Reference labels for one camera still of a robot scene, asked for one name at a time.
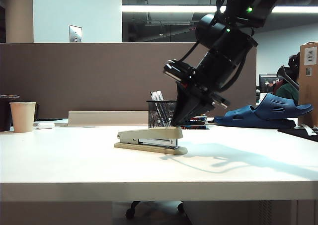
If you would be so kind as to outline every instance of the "white eraser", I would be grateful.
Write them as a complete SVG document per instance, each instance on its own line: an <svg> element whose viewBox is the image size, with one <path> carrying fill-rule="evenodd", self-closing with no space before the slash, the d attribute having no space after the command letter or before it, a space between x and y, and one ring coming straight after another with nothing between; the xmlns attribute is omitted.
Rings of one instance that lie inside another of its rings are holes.
<svg viewBox="0 0 318 225"><path fill-rule="evenodd" d="M54 128L55 125L53 122L40 122L38 123L38 129L48 129L48 128Z"/></svg>

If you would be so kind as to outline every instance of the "stapler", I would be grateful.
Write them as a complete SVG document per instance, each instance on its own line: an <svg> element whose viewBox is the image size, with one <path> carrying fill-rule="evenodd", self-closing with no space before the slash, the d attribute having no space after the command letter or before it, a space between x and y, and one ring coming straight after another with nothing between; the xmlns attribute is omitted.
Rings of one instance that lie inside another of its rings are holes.
<svg viewBox="0 0 318 225"><path fill-rule="evenodd" d="M153 127L143 130L119 132L120 142L116 148L144 150L164 154L182 155L188 150L178 146L178 139L182 138L180 127Z"/></svg>

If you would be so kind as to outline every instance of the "fluorescent light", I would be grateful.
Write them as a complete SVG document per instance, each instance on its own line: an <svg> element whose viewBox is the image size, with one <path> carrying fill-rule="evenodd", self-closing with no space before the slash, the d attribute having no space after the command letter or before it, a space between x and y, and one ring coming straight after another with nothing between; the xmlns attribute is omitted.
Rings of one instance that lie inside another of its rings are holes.
<svg viewBox="0 0 318 225"><path fill-rule="evenodd" d="M318 13L317 6L276 6L272 13Z"/></svg>
<svg viewBox="0 0 318 225"><path fill-rule="evenodd" d="M214 13L214 5L122 5L122 12L202 12ZM276 6L272 13L318 13L318 6Z"/></svg>
<svg viewBox="0 0 318 225"><path fill-rule="evenodd" d="M122 5L122 12L215 12L214 5Z"/></svg>

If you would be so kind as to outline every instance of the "white cup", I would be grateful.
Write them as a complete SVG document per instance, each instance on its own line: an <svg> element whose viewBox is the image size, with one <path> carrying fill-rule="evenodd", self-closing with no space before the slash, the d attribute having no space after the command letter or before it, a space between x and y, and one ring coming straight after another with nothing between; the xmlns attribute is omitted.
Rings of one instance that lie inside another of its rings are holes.
<svg viewBox="0 0 318 225"><path fill-rule="evenodd" d="M14 132L31 132L33 130L36 102L11 102Z"/></svg>

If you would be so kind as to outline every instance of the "green shirt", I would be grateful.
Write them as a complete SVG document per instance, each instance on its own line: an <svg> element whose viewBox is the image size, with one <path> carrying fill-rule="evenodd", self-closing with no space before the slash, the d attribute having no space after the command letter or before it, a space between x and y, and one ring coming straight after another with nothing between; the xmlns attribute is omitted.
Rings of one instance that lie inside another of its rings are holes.
<svg viewBox="0 0 318 225"><path fill-rule="evenodd" d="M298 91L289 83L282 85L277 89L276 96L293 99L298 104Z"/></svg>

